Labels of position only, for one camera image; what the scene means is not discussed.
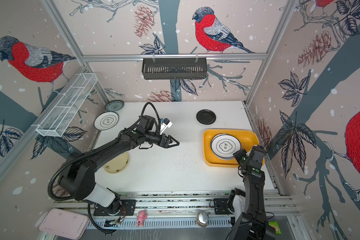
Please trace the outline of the white plate brown cloud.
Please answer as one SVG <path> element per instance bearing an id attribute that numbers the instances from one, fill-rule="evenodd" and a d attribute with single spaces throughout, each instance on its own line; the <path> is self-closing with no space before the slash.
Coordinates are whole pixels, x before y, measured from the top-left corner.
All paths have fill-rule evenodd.
<path id="1" fill-rule="evenodd" d="M 216 157 L 226 161 L 233 159 L 234 153 L 242 149 L 240 141 L 229 134 L 215 135 L 210 147 Z"/>

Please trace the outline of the white plate dark rim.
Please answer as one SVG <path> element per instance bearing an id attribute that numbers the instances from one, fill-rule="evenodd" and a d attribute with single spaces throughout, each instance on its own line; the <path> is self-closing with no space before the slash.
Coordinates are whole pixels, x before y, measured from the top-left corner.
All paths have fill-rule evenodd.
<path id="1" fill-rule="evenodd" d="M 100 114 L 94 122 L 94 126 L 99 131 L 105 131 L 113 128 L 119 121 L 119 115 L 114 112 Z"/>

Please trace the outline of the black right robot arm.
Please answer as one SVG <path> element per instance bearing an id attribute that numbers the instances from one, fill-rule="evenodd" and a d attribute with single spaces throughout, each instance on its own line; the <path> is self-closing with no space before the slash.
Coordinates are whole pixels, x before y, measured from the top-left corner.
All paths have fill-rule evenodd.
<path id="1" fill-rule="evenodd" d="M 276 230 L 269 225 L 264 204 L 265 173 L 261 167 L 266 153 L 261 145 L 253 146 L 249 152 L 243 149 L 234 153 L 245 189 L 231 191 L 229 204 L 234 210 L 235 224 L 227 234 L 227 240 L 276 238 Z"/>

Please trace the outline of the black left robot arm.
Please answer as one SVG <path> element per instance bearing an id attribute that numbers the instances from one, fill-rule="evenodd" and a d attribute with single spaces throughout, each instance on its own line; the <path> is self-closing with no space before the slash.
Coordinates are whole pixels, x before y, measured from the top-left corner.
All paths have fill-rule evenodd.
<path id="1" fill-rule="evenodd" d="M 121 197 L 116 192 L 97 184 L 95 173 L 114 158 L 134 148 L 142 148 L 142 144 L 157 145 L 168 149 L 179 146 L 179 141 L 164 131 L 172 126 L 172 122 L 159 115 L 151 117 L 142 112 L 138 120 L 130 127 L 121 130 L 111 142 L 83 154 L 73 153 L 49 181 L 47 192 L 55 201 L 76 200 L 103 207 L 108 214 L 115 215 L 119 211 L 126 215 L 121 204 Z"/>

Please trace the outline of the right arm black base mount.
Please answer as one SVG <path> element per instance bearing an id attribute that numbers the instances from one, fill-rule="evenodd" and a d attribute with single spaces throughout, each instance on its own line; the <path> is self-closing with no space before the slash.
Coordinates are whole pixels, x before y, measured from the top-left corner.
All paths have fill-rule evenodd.
<path id="1" fill-rule="evenodd" d="M 214 198 L 212 200 L 214 212 L 216 215 L 235 214 L 239 210 L 239 214 L 245 205 L 246 192 L 235 188 L 230 194 L 222 198 Z"/>

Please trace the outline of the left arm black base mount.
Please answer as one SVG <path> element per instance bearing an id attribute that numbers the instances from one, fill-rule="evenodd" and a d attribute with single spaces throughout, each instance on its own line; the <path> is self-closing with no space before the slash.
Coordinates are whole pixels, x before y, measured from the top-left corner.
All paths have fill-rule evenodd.
<path id="1" fill-rule="evenodd" d="M 136 200 L 122 200 L 120 196 L 116 196 L 107 206 L 96 204 L 94 216 L 133 216 L 136 207 Z"/>

